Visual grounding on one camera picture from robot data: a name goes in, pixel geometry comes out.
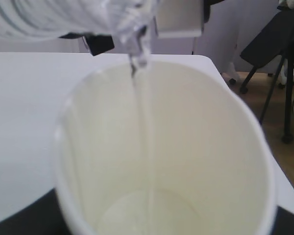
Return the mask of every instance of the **white paper cup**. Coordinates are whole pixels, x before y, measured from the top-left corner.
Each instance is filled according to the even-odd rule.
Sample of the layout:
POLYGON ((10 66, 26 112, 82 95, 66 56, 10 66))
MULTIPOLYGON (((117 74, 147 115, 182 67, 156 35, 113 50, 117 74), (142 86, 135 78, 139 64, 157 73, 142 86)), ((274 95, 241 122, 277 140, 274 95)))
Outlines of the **white paper cup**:
MULTIPOLYGON (((273 166, 251 111, 209 76, 178 64, 154 62, 150 89, 153 229, 168 235, 269 234, 276 212, 273 166)), ((74 90, 55 142, 56 190, 71 231, 141 234, 148 220, 147 162, 140 154, 128 64, 96 72, 74 90)))

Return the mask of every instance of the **liquid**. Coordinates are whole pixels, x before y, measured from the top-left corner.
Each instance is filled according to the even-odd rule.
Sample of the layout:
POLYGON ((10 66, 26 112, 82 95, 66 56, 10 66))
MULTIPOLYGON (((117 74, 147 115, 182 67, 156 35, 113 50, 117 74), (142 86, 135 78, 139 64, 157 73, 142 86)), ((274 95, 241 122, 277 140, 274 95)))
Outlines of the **liquid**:
POLYGON ((132 68, 139 118, 140 157, 146 166, 146 188, 132 192, 111 205, 100 219, 97 232, 99 235, 198 234, 198 215, 191 205, 177 194, 155 187, 155 133, 148 77, 148 27, 143 27, 133 34, 125 46, 132 68))
POLYGON ((140 213, 147 213, 144 232, 151 235, 154 231, 154 194, 155 194, 155 169, 154 169, 154 124, 151 110, 151 91, 148 77, 150 61, 150 35, 148 26, 134 33, 127 41, 127 50, 132 69, 133 89, 136 97, 138 124, 140 131, 141 158, 146 166, 147 183, 144 193, 145 203, 140 213))
POLYGON ((115 202, 98 224, 99 235, 200 234, 198 215, 183 198, 170 191, 154 192, 152 214, 144 213, 145 192, 136 191, 115 202), (153 227, 146 221, 153 218, 153 227))

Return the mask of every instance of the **chair leg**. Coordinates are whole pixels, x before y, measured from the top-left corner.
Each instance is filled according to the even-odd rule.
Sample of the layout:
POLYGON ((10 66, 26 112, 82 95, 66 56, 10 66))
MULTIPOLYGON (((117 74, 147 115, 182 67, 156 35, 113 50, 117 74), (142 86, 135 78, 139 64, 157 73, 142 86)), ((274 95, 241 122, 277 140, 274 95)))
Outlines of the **chair leg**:
POLYGON ((246 86, 247 86, 247 84, 249 83, 249 81, 251 80, 251 78, 253 77, 253 75, 255 74, 256 71, 257 71, 257 68, 253 67, 251 69, 251 71, 249 72, 248 76, 245 78, 245 80, 242 83, 241 88, 240 88, 240 92, 242 94, 246 94, 248 92, 248 89, 247 89, 246 86))
POLYGON ((273 90, 274 90, 276 81, 278 80, 278 77, 279 77, 279 74, 281 72, 281 69, 282 69, 282 66, 283 66, 284 61, 285 61, 285 56, 282 56, 281 61, 280 61, 279 65, 278 65, 278 68, 277 68, 277 70, 275 72, 273 81, 271 83, 271 87, 270 87, 270 90, 269 90, 267 99, 265 101, 264 108, 263 108, 263 110, 261 112, 261 115, 260 115, 260 118, 259 118, 260 124, 263 124, 263 121, 264 121, 264 118, 265 118, 265 114, 267 112, 267 109, 268 109, 268 106, 269 106, 269 103, 270 103, 270 100, 271 100, 271 97, 272 97, 272 94, 273 94, 273 90))
POLYGON ((292 57, 288 58, 288 78, 286 83, 286 96, 285 96, 285 113, 284 113, 284 136, 282 137, 283 143, 291 143, 294 139, 291 134, 291 112, 292 112, 292 89, 293 89, 293 71, 294 63, 292 57))

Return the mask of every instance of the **black object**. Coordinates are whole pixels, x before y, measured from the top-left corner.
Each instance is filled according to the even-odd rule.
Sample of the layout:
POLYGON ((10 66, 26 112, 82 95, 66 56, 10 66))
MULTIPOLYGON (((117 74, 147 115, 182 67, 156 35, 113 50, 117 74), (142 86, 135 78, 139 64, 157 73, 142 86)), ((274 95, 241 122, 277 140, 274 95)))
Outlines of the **black object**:
POLYGON ((55 190, 0 222, 0 235, 71 235, 62 217, 55 190))
POLYGON ((233 79, 233 78, 231 78, 231 79, 229 80, 229 83, 230 83, 230 85, 235 85, 235 84, 236 84, 236 80, 233 79))
POLYGON ((85 39, 93 56, 105 53, 114 48, 114 43, 111 36, 85 35, 85 39))
POLYGON ((289 69, 286 85, 284 136, 282 141, 284 143, 290 143, 293 140, 293 136, 291 135, 291 110, 294 69, 294 9, 277 13, 256 38, 242 51, 242 59, 253 65, 253 69, 241 86, 243 92, 245 92, 246 85, 257 69, 265 66, 277 55, 282 55, 282 58, 274 75, 259 122, 261 124, 263 122, 284 60, 288 59, 289 69))
POLYGON ((294 235, 294 214, 279 207, 271 235, 294 235))
MULTIPOLYGON (((0 222, 0 235, 72 234, 64 222, 53 189, 24 210, 0 222)), ((294 235, 294 215, 279 207, 271 235, 294 235)))
POLYGON ((282 84, 282 83, 279 83, 279 84, 278 84, 278 88, 281 89, 281 90, 283 90, 283 89, 285 88, 285 85, 282 84))

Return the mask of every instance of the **dark surface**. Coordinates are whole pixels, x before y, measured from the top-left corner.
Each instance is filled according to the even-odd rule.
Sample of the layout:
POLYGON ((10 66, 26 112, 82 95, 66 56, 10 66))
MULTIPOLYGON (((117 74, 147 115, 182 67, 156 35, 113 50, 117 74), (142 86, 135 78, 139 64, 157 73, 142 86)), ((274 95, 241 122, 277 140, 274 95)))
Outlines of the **dark surface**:
MULTIPOLYGON (((71 235, 55 190, 1 222, 0 235, 71 235)), ((294 215, 279 207, 271 235, 294 235, 294 215)))
POLYGON ((1 222, 0 235, 71 235, 63 220, 55 190, 1 222))

